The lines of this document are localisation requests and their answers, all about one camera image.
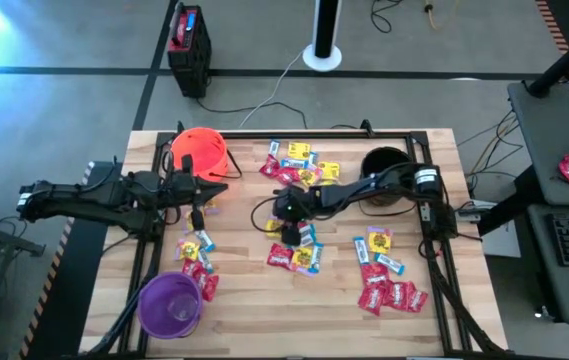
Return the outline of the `white base black pole stand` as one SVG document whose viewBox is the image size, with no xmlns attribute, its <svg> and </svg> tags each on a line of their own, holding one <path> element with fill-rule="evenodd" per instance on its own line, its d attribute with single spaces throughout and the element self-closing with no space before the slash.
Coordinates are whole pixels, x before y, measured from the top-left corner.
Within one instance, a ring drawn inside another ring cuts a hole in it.
<svg viewBox="0 0 569 360">
<path fill-rule="evenodd" d="M 342 52 L 336 45 L 343 0 L 315 0 L 313 35 L 302 58 L 317 72 L 335 70 L 342 62 Z"/>
</svg>

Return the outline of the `orange halloween bucket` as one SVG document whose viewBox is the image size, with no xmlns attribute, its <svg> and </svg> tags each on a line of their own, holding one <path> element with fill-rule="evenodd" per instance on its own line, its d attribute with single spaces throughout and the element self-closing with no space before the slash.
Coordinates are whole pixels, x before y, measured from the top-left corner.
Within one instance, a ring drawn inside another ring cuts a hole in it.
<svg viewBox="0 0 569 360">
<path fill-rule="evenodd" d="M 191 157 L 191 170 L 200 178 L 218 182 L 222 179 L 237 179 L 237 174 L 229 173 L 231 155 L 223 136 L 216 130 L 207 127 L 196 127 L 182 131 L 170 147 L 173 167 L 182 169 L 182 158 Z"/>
</svg>

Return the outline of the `purple halloween bucket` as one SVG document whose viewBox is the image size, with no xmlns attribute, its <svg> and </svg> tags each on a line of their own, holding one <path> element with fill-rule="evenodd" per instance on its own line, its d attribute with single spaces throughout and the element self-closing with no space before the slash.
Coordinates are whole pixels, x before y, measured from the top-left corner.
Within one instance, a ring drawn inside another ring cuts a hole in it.
<svg viewBox="0 0 569 360">
<path fill-rule="evenodd" d="M 158 339 L 189 336 L 198 326 L 203 298 L 195 280 L 182 272 L 165 272 L 143 287 L 137 313 L 142 329 Z"/>
</svg>

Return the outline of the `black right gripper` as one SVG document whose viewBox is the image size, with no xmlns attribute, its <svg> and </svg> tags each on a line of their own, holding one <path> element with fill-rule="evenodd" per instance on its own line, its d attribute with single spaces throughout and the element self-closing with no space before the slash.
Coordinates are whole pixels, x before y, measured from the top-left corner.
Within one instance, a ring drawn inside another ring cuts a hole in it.
<svg viewBox="0 0 569 360">
<path fill-rule="evenodd" d="M 299 187 L 285 187 L 274 190 L 273 194 L 272 214 L 285 221 L 281 227 L 281 241 L 288 246 L 299 246 L 301 234 L 298 222 L 312 218 L 312 195 Z"/>
</svg>

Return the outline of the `grey power strip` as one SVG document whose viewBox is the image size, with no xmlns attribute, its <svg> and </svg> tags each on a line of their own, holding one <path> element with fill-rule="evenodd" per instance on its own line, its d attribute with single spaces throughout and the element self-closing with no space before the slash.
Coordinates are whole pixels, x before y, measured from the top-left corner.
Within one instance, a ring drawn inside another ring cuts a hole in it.
<svg viewBox="0 0 569 360">
<path fill-rule="evenodd" d="M 495 206 L 495 202 L 472 199 L 456 208 L 454 213 L 458 222 L 477 224 Z"/>
</svg>

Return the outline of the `black jack-o-lantern bucket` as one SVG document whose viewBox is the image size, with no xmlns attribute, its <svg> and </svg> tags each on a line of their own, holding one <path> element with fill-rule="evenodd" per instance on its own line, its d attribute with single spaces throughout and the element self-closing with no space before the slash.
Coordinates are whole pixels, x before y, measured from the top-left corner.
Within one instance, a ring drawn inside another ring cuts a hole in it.
<svg viewBox="0 0 569 360">
<path fill-rule="evenodd" d="M 409 155 L 400 149 L 394 147 L 375 148 L 369 151 L 363 158 L 360 165 L 360 177 L 365 178 L 373 173 L 380 173 L 388 167 L 400 163 L 406 163 L 410 160 L 411 158 Z M 397 216 L 410 212 L 415 208 L 415 204 L 412 204 L 410 208 L 405 210 L 386 213 L 383 212 L 384 208 L 395 205 L 400 199 L 401 197 L 399 195 L 379 195 L 377 197 L 364 200 L 364 203 L 374 210 L 373 213 L 367 212 L 361 202 L 358 203 L 358 206 L 363 214 L 372 217 Z"/>
</svg>

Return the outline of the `grey side desk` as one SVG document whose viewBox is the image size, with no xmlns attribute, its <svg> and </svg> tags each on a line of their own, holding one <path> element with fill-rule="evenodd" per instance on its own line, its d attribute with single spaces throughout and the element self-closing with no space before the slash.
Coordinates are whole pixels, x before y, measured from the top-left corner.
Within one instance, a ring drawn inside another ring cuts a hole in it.
<svg viewBox="0 0 569 360">
<path fill-rule="evenodd" d="M 569 84 L 560 84 L 544 97 L 530 95 L 525 84 L 508 87 L 512 110 L 531 159 L 516 177 L 515 192 L 484 215 L 478 229 L 488 234 L 517 220 L 526 283 L 537 299 L 537 312 L 569 324 L 569 267 L 558 261 L 548 216 L 569 214 L 569 183 L 558 164 L 569 155 Z"/>
</svg>

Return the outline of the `black diagonal pole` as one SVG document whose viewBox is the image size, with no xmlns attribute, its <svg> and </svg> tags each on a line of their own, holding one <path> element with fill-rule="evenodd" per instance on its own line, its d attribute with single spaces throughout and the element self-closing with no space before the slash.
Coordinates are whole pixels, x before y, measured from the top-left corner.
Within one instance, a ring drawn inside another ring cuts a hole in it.
<svg viewBox="0 0 569 360">
<path fill-rule="evenodd" d="M 527 84 L 527 92 L 537 98 L 544 97 L 562 77 L 569 73 L 569 51 L 562 55 L 537 80 Z"/>
</svg>

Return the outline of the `black crate with red box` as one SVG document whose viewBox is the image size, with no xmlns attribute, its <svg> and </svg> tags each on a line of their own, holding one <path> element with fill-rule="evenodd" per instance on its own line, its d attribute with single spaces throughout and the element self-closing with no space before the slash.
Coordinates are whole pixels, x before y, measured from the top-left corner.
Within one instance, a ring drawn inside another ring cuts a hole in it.
<svg viewBox="0 0 569 360">
<path fill-rule="evenodd" d="M 206 96 L 212 44 L 202 9 L 178 2 L 167 44 L 169 68 L 184 97 Z"/>
</svg>

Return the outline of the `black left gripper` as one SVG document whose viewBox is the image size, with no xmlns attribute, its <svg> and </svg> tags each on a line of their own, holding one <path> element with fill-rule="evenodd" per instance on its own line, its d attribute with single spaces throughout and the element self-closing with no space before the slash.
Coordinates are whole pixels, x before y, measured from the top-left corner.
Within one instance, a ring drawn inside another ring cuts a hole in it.
<svg viewBox="0 0 569 360">
<path fill-rule="evenodd" d="M 174 172 L 167 176 L 164 186 L 164 205 L 179 207 L 192 204 L 191 221 L 195 230 L 204 230 L 204 208 L 216 196 L 225 192 L 228 185 L 208 181 L 194 174 L 194 163 L 191 155 L 181 158 L 184 172 Z"/>
</svg>

